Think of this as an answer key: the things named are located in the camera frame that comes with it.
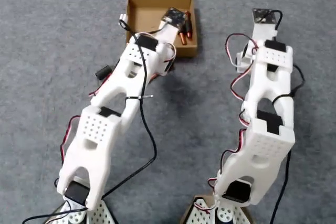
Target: gray felt surface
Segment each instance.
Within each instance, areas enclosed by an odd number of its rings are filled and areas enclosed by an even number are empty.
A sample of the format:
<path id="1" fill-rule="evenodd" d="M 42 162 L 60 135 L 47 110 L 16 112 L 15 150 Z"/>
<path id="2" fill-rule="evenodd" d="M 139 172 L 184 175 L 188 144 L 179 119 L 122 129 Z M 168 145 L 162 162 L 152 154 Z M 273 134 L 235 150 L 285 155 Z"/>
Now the gray felt surface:
<path id="1" fill-rule="evenodd" d="M 115 63 L 124 49 L 117 23 L 126 1 L 0 0 L 0 223 L 21 223 L 62 202 L 53 186 L 61 167 L 58 146 L 69 118 L 89 104 L 95 71 Z M 180 60 L 148 87 L 155 98 L 144 109 L 159 155 L 107 199 L 119 223 L 177 223 L 193 195 L 210 192 L 206 180 L 215 176 L 221 152 L 236 146 L 240 128 L 240 102 L 228 87 L 236 74 L 224 41 L 233 32 L 251 34 L 253 7 L 283 10 L 278 39 L 293 47 L 307 79 L 295 97 L 296 144 L 276 223 L 336 223 L 333 3 L 195 0 L 198 57 Z M 232 52 L 244 43 L 233 40 Z M 294 73 L 293 84 L 299 81 Z M 151 155 L 138 114 L 113 150 L 107 188 Z M 264 199 L 249 208 L 257 223 L 268 223 L 283 172 L 282 165 Z"/>

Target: black wire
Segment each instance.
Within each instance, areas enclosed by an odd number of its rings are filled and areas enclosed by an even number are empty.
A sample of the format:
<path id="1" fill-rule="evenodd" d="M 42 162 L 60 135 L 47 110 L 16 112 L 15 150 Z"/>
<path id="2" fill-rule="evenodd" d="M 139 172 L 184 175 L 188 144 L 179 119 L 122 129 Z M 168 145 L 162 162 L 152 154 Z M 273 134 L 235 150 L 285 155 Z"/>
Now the black wire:
<path id="1" fill-rule="evenodd" d="M 286 189 L 286 186 L 287 186 L 288 177 L 289 177 L 289 163 L 290 163 L 290 155 L 291 155 L 291 153 L 292 153 L 292 151 L 289 151 L 288 154 L 287 154 L 285 180 L 283 181 L 283 185 L 282 185 L 282 188 L 281 188 L 278 200 L 275 203 L 273 214 L 272 214 L 272 218 L 271 218 L 271 221 L 269 222 L 269 224 L 273 224 L 273 222 L 274 222 L 275 215 L 277 214 L 277 210 L 279 208 L 280 201 L 282 199 L 282 196 L 284 195 L 284 192 L 285 192 L 285 189 Z"/>
<path id="2" fill-rule="evenodd" d="M 66 201 L 66 203 L 68 203 L 68 205 L 70 207 L 70 210 L 71 210 L 71 205 L 70 205 L 69 201 Z M 48 220 L 47 223 L 50 224 L 50 223 L 54 222 L 55 220 L 61 220 L 61 219 L 65 218 L 65 217 L 67 217 L 68 215 L 69 214 L 66 214 L 64 216 L 61 216 L 61 217 L 58 217 L 58 218 L 55 218 L 55 219 L 52 219 L 52 220 Z"/>
<path id="3" fill-rule="evenodd" d="M 54 181 L 54 186 L 57 187 L 57 183 L 58 183 L 59 177 L 55 179 Z"/>
<path id="4" fill-rule="evenodd" d="M 261 20 L 263 20 L 264 18 L 266 18 L 268 15 L 270 15 L 271 13 L 278 13 L 278 14 L 280 14 L 280 17 L 279 17 L 279 19 L 278 19 L 278 22 L 277 22 L 277 24 L 275 25 L 275 30 L 278 30 L 278 27 L 279 27 L 279 25 L 280 25 L 280 23 L 281 23 L 281 20 L 282 20 L 282 11 L 280 11 L 280 10 L 270 10 L 268 13 L 266 13 L 262 18 L 261 18 Z"/>
<path id="5" fill-rule="evenodd" d="M 134 31 L 132 30 L 132 28 L 125 23 L 123 20 L 119 20 L 119 24 L 120 26 L 125 29 L 126 31 L 129 31 L 131 33 L 131 35 L 133 36 L 133 38 L 135 39 L 136 44 L 138 45 L 139 48 L 139 52 L 140 52 L 140 56 L 142 59 L 142 65 L 144 68 L 144 78 L 143 78 L 143 84 L 142 84 L 142 89 L 141 89 L 141 97 L 144 96 L 145 94 L 145 88 L 146 88 L 146 82 L 147 82 L 147 67 L 146 67 L 146 62 L 145 62 L 145 58 L 140 46 L 140 43 L 138 41 L 138 38 L 136 37 Z M 115 191 L 116 189 L 118 189 L 120 186 L 122 186 L 123 184 L 125 184 L 127 181 L 129 181 L 131 178 L 133 178 L 135 175 L 137 175 L 139 172 L 143 171 L 145 168 L 147 168 L 150 164 L 152 164 L 154 162 L 154 160 L 156 159 L 157 156 L 157 148 L 156 148 L 156 143 L 155 143 L 155 139 L 153 137 L 152 132 L 150 131 L 144 113 L 143 113 L 143 99 L 139 99 L 140 100 L 140 115 L 141 115 L 141 119 L 142 119 L 142 123 L 144 125 L 144 127 L 146 128 L 146 131 L 152 141 L 153 144 L 153 149 L 154 149 L 154 155 L 153 157 L 143 166 L 141 166 L 138 170 L 136 170 L 134 173 L 132 173 L 131 175 L 129 175 L 127 178 L 125 178 L 124 180 L 122 180 L 121 182 L 119 182 L 116 186 L 114 186 L 113 188 L 111 188 L 110 190 L 108 190 L 103 196 L 102 199 L 104 199 L 105 197 L 107 197 L 110 193 L 112 193 L 113 191 Z"/>
<path id="6" fill-rule="evenodd" d="M 293 67 L 295 67 L 295 68 L 299 71 L 299 73 L 300 73 L 300 75 L 301 75 L 302 82 L 301 82 L 299 85 L 297 85 L 295 88 L 293 88 L 293 89 L 290 91 L 289 94 L 281 94 L 281 95 L 278 95 L 277 97 L 275 97 L 274 100 L 272 101 L 272 105 L 274 105 L 275 102 L 276 102 L 279 98 L 281 98 L 281 97 L 294 97 L 295 94 L 296 94 L 296 92 L 297 92 L 300 88 L 302 88 L 302 86 L 305 84 L 306 79 L 304 78 L 304 74 L 303 74 L 302 70 L 301 70 L 301 69 L 299 68 L 299 66 L 296 65 L 296 64 L 293 64 Z"/>
<path id="7" fill-rule="evenodd" d="M 22 221 L 22 224 L 27 223 L 30 220 L 36 220 L 36 219 L 42 219 L 42 218 L 49 218 L 52 216 L 59 216 L 59 215 L 65 215 L 65 214 L 70 214 L 72 212 L 82 212 L 88 210 L 86 207 L 80 208 L 80 209 L 74 209 L 74 210 L 68 210 L 68 211 L 63 211 L 63 212 L 54 212 L 52 214 L 47 214 L 47 215 L 36 215 L 36 216 L 31 216 L 24 221 Z"/>

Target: white robot foot plate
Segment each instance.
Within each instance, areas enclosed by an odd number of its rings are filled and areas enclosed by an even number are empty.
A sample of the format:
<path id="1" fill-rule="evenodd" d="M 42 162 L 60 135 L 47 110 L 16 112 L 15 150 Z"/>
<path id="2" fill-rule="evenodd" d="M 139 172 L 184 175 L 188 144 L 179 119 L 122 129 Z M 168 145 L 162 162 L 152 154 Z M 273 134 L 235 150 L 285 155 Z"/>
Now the white robot foot plate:
<path id="1" fill-rule="evenodd" d="M 70 207 L 65 202 L 62 207 L 57 209 L 56 212 L 68 210 L 70 210 Z M 103 200 L 100 202 L 98 208 L 93 212 L 74 212 L 61 219 L 57 219 L 60 217 L 61 216 L 51 217 L 45 222 L 45 224 L 118 224 Z"/>
<path id="2" fill-rule="evenodd" d="M 202 197 L 196 197 L 193 202 L 202 208 L 209 207 Z M 204 211 L 192 205 L 183 224 L 251 224 L 251 222 L 239 207 L 215 207 Z"/>

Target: red wire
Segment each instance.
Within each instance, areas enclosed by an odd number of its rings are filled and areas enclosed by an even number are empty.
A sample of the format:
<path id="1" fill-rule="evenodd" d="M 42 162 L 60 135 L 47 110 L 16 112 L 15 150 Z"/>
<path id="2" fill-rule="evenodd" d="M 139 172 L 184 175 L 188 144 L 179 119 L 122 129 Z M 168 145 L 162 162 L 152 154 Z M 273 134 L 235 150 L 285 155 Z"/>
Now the red wire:
<path id="1" fill-rule="evenodd" d="M 239 120 L 242 122 L 242 124 L 245 124 L 245 125 L 244 125 L 245 127 L 248 127 L 248 126 L 250 125 L 249 122 L 246 122 L 246 121 L 241 117 L 241 115 L 244 113 L 244 111 L 245 111 L 245 109 L 242 110 L 242 111 L 240 112 L 240 114 L 239 114 Z"/>
<path id="2" fill-rule="evenodd" d="M 216 180 L 217 180 L 217 178 L 209 178 L 208 181 L 207 181 L 208 185 L 209 185 L 213 190 L 215 189 L 215 186 L 212 185 L 210 182 L 211 182 L 211 181 L 216 181 Z"/>
<path id="3" fill-rule="evenodd" d="M 230 62 L 233 64 L 233 61 L 232 61 L 232 57 L 231 57 L 231 54 L 230 54 L 230 51 L 229 51 L 229 39 L 231 36 L 244 36 L 246 38 L 248 38 L 250 41 L 252 41 L 252 43 L 255 45 L 255 48 L 258 48 L 258 45 L 257 43 L 249 36 L 247 36 L 246 34 L 242 34 L 242 33 L 233 33 L 233 34 L 230 34 L 229 36 L 227 36 L 226 38 L 226 41 L 225 41 L 225 51 L 226 51 L 226 54 L 230 60 Z"/>
<path id="4" fill-rule="evenodd" d="M 220 171 L 221 171 L 221 174 L 222 174 L 222 167 L 223 167 L 223 159 L 224 159 L 224 155 L 227 153 L 227 152 L 230 152 L 230 153 L 237 153 L 240 151 L 241 149 L 241 146 L 242 146 L 242 140 L 243 140 L 243 134 L 244 132 L 246 131 L 246 129 L 240 129 L 239 130 L 239 144 L 238 144 L 238 148 L 234 151 L 234 150 L 225 150 L 223 151 L 222 153 L 222 156 L 220 157 Z"/>
<path id="5" fill-rule="evenodd" d="M 252 65 L 253 65 L 253 61 L 251 62 L 250 66 L 249 66 L 249 67 L 248 67 L 242 74 L 240 74 L 239 76 L 237 76 L 237 77 L 231 82 L 231 84 L 230 84 L 230 89 L 231 89 L 232 94 L 233 94 L 236 98 L 238 98 L 239 100 L 241 100 L 241 101 L 244 101 L 244 98 L 243 98 L 241 95 L 239 95 L 239 94 L 233 89 L 233 86 L 234 86 L 234 85 L 235 85 L 241 78 L 243 78 L 245 75 L 248 74 L 248 72 L 250 71 Z"/>
<path id="6" fill-rule="evenodd" d="M 110 74 L 105 78 L 105 80 L 101 83 L 101 85 L 100 85 L 96 90 L 94 90 L 93 92 L 90 92 L 90 93 L 89 93 L 89 96 L 96 95 L 96 93 L 99 91 L 99 89 L 101 88 L 101 86 L 103 86 L 103 84 L 110 78 L 111 75 L 112 75 L 112 73 L 110 73 Z"/>
<path id="7" fill-rule="evenodd" d="M 75 119 L 75 118 L 80 118 L 80 115 L 74 115 L 70 121 L 69 121 L 69 124 L 68 124 L 68 128 L 65 132 L 65 135 L 63 137 L 63 141 L 61 143 L 61 145 L 59 146 L 59 149 L 60 149 L 60 152 L 61 152 L 61 161 L 62 161 L 62 164 L 64 163 L 64 145 L 67 143 L 68 141 L 68 137 L 69 137 L 69 133 L 70 133 L 70 130 L 71 130 L 71 125 L 72 125 L 72 121 Z"/>
<path id="8" fill-rule="evenodd" d="M 200 210 L 200 211 L 203 211 L 203 212 L 206 212 L 208 215 L 210 214 L 209 210 L 213 209 L 214 207 L 210 207 L 210 208 L 203 208 L 201 207 L 199 204 L 197 203 L 194 203 L 194 206 Z"/>

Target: cardboard box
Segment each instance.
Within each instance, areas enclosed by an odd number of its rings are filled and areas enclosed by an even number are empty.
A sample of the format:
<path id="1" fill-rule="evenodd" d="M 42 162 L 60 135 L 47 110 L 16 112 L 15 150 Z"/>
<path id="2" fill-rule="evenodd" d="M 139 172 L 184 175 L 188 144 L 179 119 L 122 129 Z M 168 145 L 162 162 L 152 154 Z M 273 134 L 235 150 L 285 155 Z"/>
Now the cardboard box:
<path id="1" fill-rule="evenodd" d="M 128 24 L 134 31 L 153 31 L 160 24 L 160 20 L 170 7 L 191 13 L 193 39 L 187 39 L 187 45 L 181 44 L 177 36 L 174 45 L 177 48 L 177 57 L 195 57 L 197 55 L 197 29 L 193 0 L 128 0 Z M 131 38 L 127 32 L 126 42 Z"/>
<path id="2" fill-rule="evenodd" d="M 214 204 L 214 197 L 212 195 L 195 195 L 194 198 L 193 198 L 193 201 L 190 203 L 189 207 L 184 212 L 184 214 L 183 214 L 183 216 L 180 220 L 180 224 L 185 223 L 185 219 L 186 219 L 189 211 L 193 207 L 193 203 L 194 203 L 195 198 L 203 198 L 208 206 L 212 206 Z M 256 224 L 246 207 L 243 207 L 242 211 L 244 212 L 246 218 L 249 220 L 249 222 L 251 224 Z"/>

